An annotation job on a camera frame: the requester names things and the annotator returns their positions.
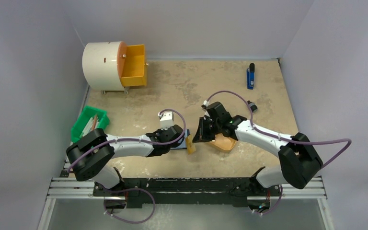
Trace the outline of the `blue leather card holder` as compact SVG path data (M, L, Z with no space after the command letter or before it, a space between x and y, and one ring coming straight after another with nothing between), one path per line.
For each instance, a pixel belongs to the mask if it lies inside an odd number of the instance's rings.
M184 136L182 137L182 139L178 142L178 146L177 147L171 147L170 150L184 150L187 149L187 144L186 144L186 138L190 135L190 130L187 129L184 133Z

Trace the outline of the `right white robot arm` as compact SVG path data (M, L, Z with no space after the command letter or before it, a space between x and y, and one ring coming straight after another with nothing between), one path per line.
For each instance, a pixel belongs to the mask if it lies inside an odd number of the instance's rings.
M194 143L214 142L216 135L221 134L255 145L279 159L278 166L261 167L250 177L250 189L256 195L278 184L290 184L303 189L323 166L315 148L305 145L309 139L302 133L283 137L280 133L252 125L246 117L231 116L220 102L205 101L202 108L205 115L199 119Z

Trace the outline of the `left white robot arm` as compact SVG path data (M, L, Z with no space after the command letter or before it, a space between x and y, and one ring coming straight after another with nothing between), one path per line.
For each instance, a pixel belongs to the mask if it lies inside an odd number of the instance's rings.
M77 181L93 180L112 196L123 192L124 181L118 169L108 162L113 158L139 156L155 157L166 154L180 145L184 131L179 125L166 130L157 129L137 137L117 137L96 128L66 149L69 172Z

